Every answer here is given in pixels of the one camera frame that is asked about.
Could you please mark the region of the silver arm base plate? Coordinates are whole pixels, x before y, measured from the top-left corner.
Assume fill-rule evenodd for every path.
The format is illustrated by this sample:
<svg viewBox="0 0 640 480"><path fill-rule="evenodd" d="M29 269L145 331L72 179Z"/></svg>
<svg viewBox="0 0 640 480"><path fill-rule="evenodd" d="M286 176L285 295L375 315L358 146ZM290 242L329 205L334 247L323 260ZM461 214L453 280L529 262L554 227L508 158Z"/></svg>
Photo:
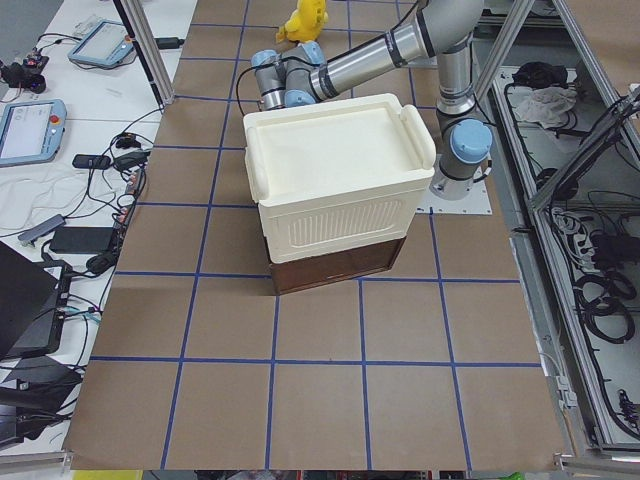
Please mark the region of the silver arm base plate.
<svg viewBox="0 0 640 480"><path fill-rule="evenodd" d="M492 215L493 210L487 192L486 182L475 184L470 193L459 200L446 200L431 190L424 192L417 208L417 214Z"/></svg>

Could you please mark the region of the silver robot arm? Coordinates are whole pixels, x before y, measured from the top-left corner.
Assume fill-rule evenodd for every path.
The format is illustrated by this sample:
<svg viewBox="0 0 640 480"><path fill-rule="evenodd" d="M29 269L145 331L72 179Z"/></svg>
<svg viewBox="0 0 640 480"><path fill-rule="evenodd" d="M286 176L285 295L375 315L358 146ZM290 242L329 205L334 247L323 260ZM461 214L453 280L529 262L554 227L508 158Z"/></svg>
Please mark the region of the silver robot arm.
<svg viewBox="0 0 640 480"><path fill-rule="evenodd" d="M419 1L389 31L327 59L315 41L251 58L258 89L269 110L320 103L421 58L437 61L437 118L445 146L430 189L461 200L483 181L493 136L477 116L472 79L472 37L481 1Z"/></svg>

